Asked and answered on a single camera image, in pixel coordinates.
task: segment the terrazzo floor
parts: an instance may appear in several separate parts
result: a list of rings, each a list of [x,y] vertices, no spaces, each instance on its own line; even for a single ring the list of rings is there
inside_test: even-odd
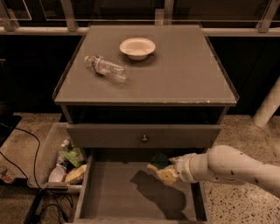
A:
[[[28,130],[44,143],[53,123],[59,121],[59,114],[16,114],[22,116],[18,128]],[[265,163],[280,166],[280,117],[274,116],[264,128],[252,123],[249,115],[226,115],[222,130],[214,145],[226,144]],[[32,137],[14,130],[0,151],[31,176],[34,155],[38,143]],[[0,157],[0,164],[8,166],[19,178],[23,174]],[[220,185],[203,182],[206,195],[206,210],[211,223],[280,223],[280,199],[257,186]],[[36,194],[36,190],[27,187],[0,186],[0,223],[24,223],[25,216]],[[59,198],[68,215],[73,217],[73,209],[67,200]],[[55,203],[53,196],[43,199],[42,205]],[[44,214],[42,223],[57,223],[56,208]]]

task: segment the black cable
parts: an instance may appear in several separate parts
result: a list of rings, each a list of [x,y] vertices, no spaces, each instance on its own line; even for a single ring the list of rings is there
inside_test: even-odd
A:
[[[59,208],[59,206],[58,206],[57,204],[53,204],[53,203],[50,204],[50,205],[45,206],[45,207],[41,210],[41,212],[40,212],[40,214],[39,214],[40,223],[42,223],[42,222],[41,222],[42,214],[43,214],[43,212],[44,212],[48,207],[57,207],[57,209],[58,209],[58,211],[59,211],[58,222],[59,222],[59,224],[60,224],[60,208]]]
[[[36,185],[38,186],[38,188],[39,188],[40,190],[43,190],[42,187],[39,185],[39,183],[38,183],[38,181],[37,181],[36,172],[35,172],[37,155],[38,155],[39,148],[40,148],[40,145],[41,145],[40,140],[39,140],[34,134],[32,134],[31,132],[29,132],[28,130],[10,127],[10,126],[7,126],[7,125],[5,125],[5,124],[3,124],[3,123],[1,123],[1,122],[0,122],[0,125],[4,126],[5,128],[8,128],[8,129],[21,130],[21,131],[23,131],[23,132],[25,132],[25,133],[27,133],[27,134],[29,134],[29,135],[35,137],[36,140],[38,141],[38,147],[37,147],[37,149],[36,149],[35,159],[34,159],[34,164],[33,164],[33,175],[34,175],[34,179],[35,179]]]
[[[70,193],[62,193],[62,194],[60,194],[60,196],[65,197],[69,201],[71,208],[73,208],[74,203],[73,203],[73,198]]]
[[[14,164],[13,162],[11,162],[1,151],[0,151],[0,154],[2,155],[2,157],[4,157],[4,159],[6,159],[10,164],[16,166],[24,175],[25,177],[27,178],[26,174],[23,172],[22,169],[19,168],[19,166],[17,164]]]
[[[66,213],[63,211],[62,207],[60,206],[60,203],[59,203],[59,201],[58,201],[58,199],[57,199],[57,197],[56,197],[56,194],[54,193],[53,196],[54,196],[54,198],[55,198],[56,203],[57,203],[58,206],[59,206],[59,209],[60,209],[60,211],[61,211],[63,220],[66,221],[66,222],[68,222],[68,217],[67,217]]]

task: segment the drawer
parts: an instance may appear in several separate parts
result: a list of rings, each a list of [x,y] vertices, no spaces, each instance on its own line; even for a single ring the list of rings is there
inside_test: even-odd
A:
[[[69,136],[84,148],[208,148],[220,125],[68,124]]]
[[[107,159],[95,160],[90,152],[73,223],[208,223],[202,185],[166,186],[147,172],[148,162],[114,160],[103,150]]]

